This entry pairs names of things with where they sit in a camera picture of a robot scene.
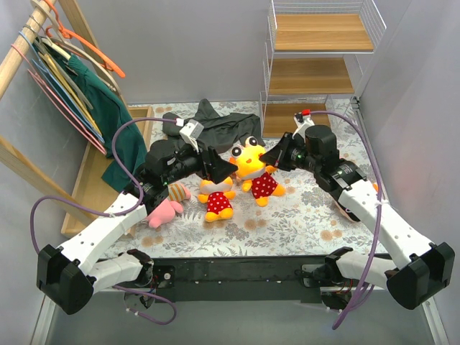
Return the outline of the yellow frog plush big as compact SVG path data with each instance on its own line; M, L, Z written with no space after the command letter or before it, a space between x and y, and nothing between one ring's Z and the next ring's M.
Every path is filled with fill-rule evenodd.
M272 176L276 168L260 160L265 153L255 137L247 137L244 145L231 149L229 158L229 162L237 166L235 174L241 181L241 189L251 192L260 207L268 205L270 196L285 195L285 188Z

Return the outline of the yellow frog plush small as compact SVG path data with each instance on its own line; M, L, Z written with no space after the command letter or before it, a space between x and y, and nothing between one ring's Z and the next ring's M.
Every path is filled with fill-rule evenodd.
M231 219L234 209L231 200L236 193L233 188L233 180L227 177L221 183L213 183L210 180L202 180L199 188L198 201L206 204L205 220L208 223Z

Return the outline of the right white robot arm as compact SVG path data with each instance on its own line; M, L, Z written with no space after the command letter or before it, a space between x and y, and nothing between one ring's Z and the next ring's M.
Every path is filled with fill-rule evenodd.
M434 244L390 204L379 200L367 176L339 156L336 136L329 127L314 125L304 135L285 133L260 159L284 171L298 168L313 173L318 186L377 236L390 255L389 259L373 259L343 247L326 256L324 265L310 274L313 279L339 286L363 278L386 289L408 310L449 285L454 250L446 242Z

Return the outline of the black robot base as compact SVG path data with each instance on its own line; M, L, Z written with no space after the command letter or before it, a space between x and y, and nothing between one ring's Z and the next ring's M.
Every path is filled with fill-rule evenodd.
M356 278L333 277L325 256L156 259L142 286L172 302L281 301L320 303L321 289L346 300Z

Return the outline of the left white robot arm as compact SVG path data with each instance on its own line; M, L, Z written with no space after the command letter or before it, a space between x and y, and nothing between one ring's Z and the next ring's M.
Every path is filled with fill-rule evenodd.
M139 288L150 285L153 261L138 249L116 258L101 255L135 224L160 208L169 196L168 186L189 175L221 183L237 170L213 147L202 149L185 144L175 149L171 142L154 142L145 161L116 200L78 235L59 247L40 250L37 287L68 315L81 310L100 290L132 282Z

